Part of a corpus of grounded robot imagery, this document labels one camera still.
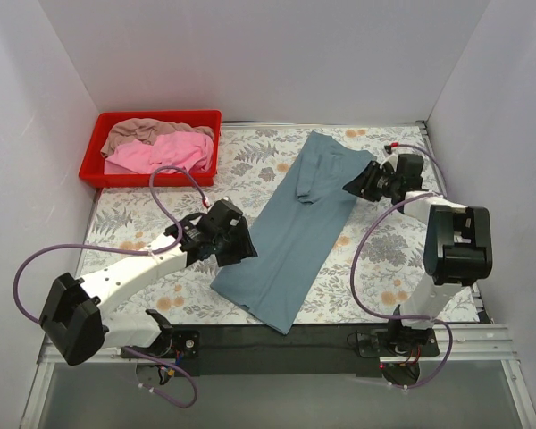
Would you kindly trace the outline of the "blue-grey t shirt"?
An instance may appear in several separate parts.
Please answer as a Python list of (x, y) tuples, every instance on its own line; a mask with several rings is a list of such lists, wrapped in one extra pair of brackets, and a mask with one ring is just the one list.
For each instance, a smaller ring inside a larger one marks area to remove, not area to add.
[(212, 290), (288, 333), (356, 204), (343, 187), (374, 158), (311, 132), (249, 229), (257, 256), (223, 267)]

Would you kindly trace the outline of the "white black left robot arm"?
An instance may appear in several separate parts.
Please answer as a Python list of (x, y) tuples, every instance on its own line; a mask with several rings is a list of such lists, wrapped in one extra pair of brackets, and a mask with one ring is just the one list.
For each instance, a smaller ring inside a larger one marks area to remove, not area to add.
[(53, 282), (38, 319), (40, 327), (70, 366), (100, 349), (130, 347), (160, 358), (172, 353), (173, 325), (157, 310), (120, 315), (118, 306), (155, 283), (197, 261), (215, 257), (218, 266), (256, 257), (247, 219), (229, 200), (205, 213), (190, 214), (143, 248), (81, 278), (65, 273)]

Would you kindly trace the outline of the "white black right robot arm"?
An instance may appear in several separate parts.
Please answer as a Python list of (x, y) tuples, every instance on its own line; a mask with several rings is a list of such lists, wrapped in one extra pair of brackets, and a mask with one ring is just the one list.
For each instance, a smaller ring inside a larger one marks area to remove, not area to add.
[(433, 327), (447, 303), (490, 275), (490, 213), (464, 206), (423, 188), (423, 158), (394, 154), (371, 161), (343, 189), (370, 202), (387, 198), (392, 208), (426, 227), (424, 275), (411, 296), (386, 315), (386, 325), (356, 335), (363, 357), (418, 355), (436, 343)]

